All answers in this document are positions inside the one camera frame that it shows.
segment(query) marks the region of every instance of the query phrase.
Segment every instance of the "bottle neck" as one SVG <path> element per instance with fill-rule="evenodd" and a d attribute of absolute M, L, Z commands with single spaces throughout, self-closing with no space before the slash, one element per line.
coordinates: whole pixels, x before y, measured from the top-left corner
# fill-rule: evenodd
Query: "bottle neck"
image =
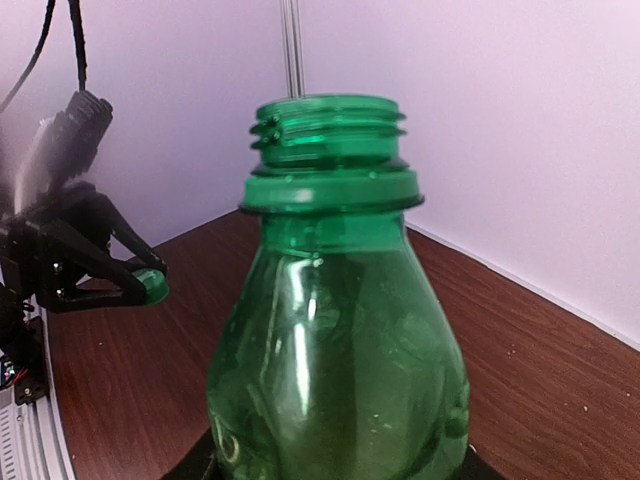
<path fill-rule="evenodd" d="M 387 251 L 402 248 L 405 241 L 402 212 L 262 218 L 263 248 L 284 253 Z"/>

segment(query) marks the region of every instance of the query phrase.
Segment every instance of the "robotic arm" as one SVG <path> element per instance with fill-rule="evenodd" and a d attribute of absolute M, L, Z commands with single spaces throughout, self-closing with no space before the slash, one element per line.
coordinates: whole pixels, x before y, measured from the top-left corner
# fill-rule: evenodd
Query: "robotic arm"
<path fill-rule="evenodd" d="M 17 404 L 49 392 L 41 319 L 25 320 L 30 300 L 50 312 L 152 305 L 169 289 L 166 265 L 127 223 L 86 172 L 112 119 L 111 105 L 87 91 L 43 121 L 15 182 L 14 209 L 0 221 L 0 350 L 16 372 Z M 114 237 L 136 257 L 111 257 Z M 83 289 L 85 277 L 113 288 Z"/>

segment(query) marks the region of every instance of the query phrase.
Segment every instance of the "metal pole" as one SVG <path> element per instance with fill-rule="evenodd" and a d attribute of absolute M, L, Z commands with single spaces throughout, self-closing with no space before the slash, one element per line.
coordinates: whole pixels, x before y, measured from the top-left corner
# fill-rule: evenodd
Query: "metal pole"
<path fill-rule="evenodd" d="M 289 97 L 300 98 L 305 95 L 300 6 L 298 0 L 280 0 L 280 7 L 287 90 Z"/>

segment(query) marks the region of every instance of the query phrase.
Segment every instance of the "wooden table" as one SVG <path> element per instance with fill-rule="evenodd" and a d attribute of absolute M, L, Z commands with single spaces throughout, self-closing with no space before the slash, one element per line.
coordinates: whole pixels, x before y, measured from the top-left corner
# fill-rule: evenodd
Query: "wooden table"
<path fill-rule="evenodd" d="M 479 453 L 513 479 L 640 478 L 640 354 L 460 253 L 410 238 L 465 354 Z M 229 214 L 158 248 L 170 269 L 164 304 L 52 318 L 79 480 L 158 479 L 208 428 L 208 364 L 258 243 L 257 221 Z"/>

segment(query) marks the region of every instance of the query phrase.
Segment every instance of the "white trim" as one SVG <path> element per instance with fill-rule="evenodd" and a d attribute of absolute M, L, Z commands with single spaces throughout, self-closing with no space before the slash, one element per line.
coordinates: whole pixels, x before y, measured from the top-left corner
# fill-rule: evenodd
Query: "white trim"
<path fill-rule="evenodd" d="M 556 304 L 557 306 L 559 306 L 563 310 L 566 310 L 567 312 L 574 314 L 576 317 L 579 317 L 582 320 L 585 320 L 585 321 L 591 323 L 592 325 L 595 325 L 596 327 L 598 327 L 603 332 L 611 335 L 612 337 L 617 338 L 618 340 L 620 340 L 621 342 L 627 344 L 631 348 L 640 351 L 640 342 L 637 342 L 637 341 L 627 337 L 626 335 L 624 335 L 623 333 L 620 333 L 615 328 L 610 327 L 609 325 L 607 325 L 603 321 L 598 320 L 597 318 L 589 315 L 588 313 L 583 312 L 582 310 L 580 310 L 577 307 L 574 307 L 573 305 L 570 305 L 569 303 L 567 303 L 564 300 L 556 297 L 555 295 L 547 292 L 546 290 L 538 287 L 537 285 L 533 285 L 532 283 L 527 282 L 526 280 L 523 280 L 522 278 L 518 277 L 514 273 L 509 272 L 508 270 L 505 270 L 504 268 L 499 267 L 498 265 L 495 265 L 495 264 L 491 263 L 490 261 L 485 260 L 484 258 L 481 258 L 478 255 L 476 255 L 474 253 L 471 253 L 468 250 L 465 250 L 464 248 L 461 248 L 458 245 L 455 245 L 455 244 L 449 242 L 448 240 L 445 240 L 444 238 L 442 238 L 442 237 L 440 237 L 438 235 L 435 235 L 434 233 L 432 233 L 432 232 L 420 227 L 419 225 L 416 225 L 415 223 L 406 222 L 406 224 L 407 224 L 407 227 L 411 228 L 412 230 L 415 230 L 416 232 L 421 233 L 425 237 L 430 238 L 431 240 L 433 240 L 435 242 L 438 242 L 441 245 L 444 245 L 445 247 L 449 247 L 449 248 L 451 248 L 453 250 L 456 250 L 456 251 L 462 253 L 463 255 L 466 255 L 467 257 L 472 258 L 473 260 L 476 260 L 477 262 L 481 263 L 482 265 L 487 267 L 489 270 L 494 271 L 498 275 L 502 275 L 503 277 L 511 280 L 512 282 L 517 283 L 521 287 L 524 287 L 527 290 L 532 291 L 536 295 L 539 295 L 540 297 L 550 301 L 551 303 Z"/>

